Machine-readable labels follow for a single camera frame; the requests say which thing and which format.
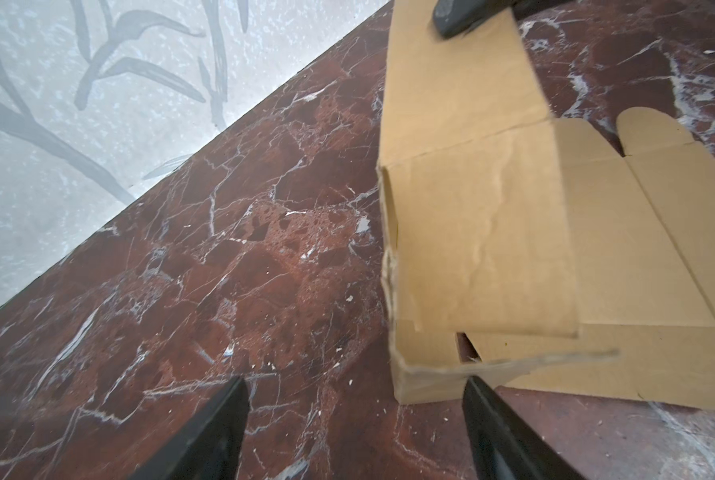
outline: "cardboard box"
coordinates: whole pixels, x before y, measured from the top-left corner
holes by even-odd
[[[510,12],[441,46],[433,4],[396,1],[388,55],[379,169],[395,397],[459,398],[478,375],[715,409],[715,160],[647,108],[619,116],[625,158],[584,120],[552,120]],[[435,64],[444,72],[426,74]],[[482,245],[507,260],[484,260]],[[578,318],[580,337],[560,337]]]

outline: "dark gap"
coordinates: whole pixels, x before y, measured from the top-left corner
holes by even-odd
[[[459,361],[461,363],[473,363],[480,362],[480,355],[478,355],[475,346],[469,341],[466,333],[456,334],[457,346],[459,348]]]

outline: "red marble surface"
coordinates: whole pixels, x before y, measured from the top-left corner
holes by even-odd
[[[0,478],[124,478],[229,376],[239,478],[475,478],[458,402],[392,397],[376,175],[391,5],[0,310]],[[715,1],[522,25],[555,113],[715,154]],[[500,389],[589,478],[715,478],[715,412]]]

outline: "white speck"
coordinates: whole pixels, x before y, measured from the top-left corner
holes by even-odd
[[[357,230],[355,230],[356,234],[362,234],[362,232],[367,232],[368,231],[368,224],[370,224],[371,221],[368,220],[367,216],[362,216],[358,221],[357,221]]]

